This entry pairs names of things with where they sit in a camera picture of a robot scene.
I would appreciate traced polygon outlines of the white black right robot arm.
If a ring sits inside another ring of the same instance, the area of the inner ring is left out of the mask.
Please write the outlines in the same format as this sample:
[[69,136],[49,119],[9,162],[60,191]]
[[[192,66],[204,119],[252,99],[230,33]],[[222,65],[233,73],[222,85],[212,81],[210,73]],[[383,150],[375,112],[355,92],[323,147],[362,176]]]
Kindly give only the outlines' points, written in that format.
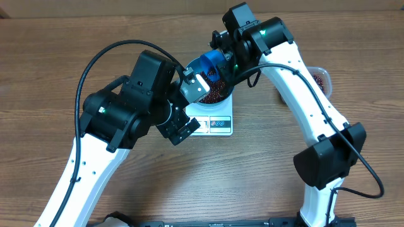
[[294,218],[271,218],[271,226],[355,226],[354,218],[334,213],[338,192],[350,169],[362,161],[366,139],[362,124],[348,120],[330,103],[311,76],[293,35],[277,17],[259,21],[246,3],[222,18],[226,34],[214,35],[211,47],[229,59],[217,69],[227,89],[252,75],[266,76],[298,121],[306,149],[294,156],[305,183],[304,203]]

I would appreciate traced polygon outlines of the blue plastic measuring scoop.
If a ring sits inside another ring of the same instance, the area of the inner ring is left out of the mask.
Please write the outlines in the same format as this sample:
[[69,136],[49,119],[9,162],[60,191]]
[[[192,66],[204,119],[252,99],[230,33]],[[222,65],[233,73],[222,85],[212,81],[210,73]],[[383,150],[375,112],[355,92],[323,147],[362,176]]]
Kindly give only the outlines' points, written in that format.
[[210,81],[216,82],[220,79],[216,66],[217,64],[222,63],[224,60],[224,54],[220,50],[211,50],[199,57],[199,63],[202,71],[206,74]]

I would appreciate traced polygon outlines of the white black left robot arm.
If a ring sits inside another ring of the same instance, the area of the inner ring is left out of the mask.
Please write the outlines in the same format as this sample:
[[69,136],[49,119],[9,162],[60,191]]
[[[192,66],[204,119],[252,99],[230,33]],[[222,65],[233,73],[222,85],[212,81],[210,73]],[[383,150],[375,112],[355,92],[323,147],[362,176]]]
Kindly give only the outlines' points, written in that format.
[[200,127],[183,109],[209,94],[210,87],[191,68],[183,82],[172,81],[179,68],[144,50],[130,76],[85,99],[79,109],[79,136],[36,226],[85,226],[107,182],[150,127],[173,145]]

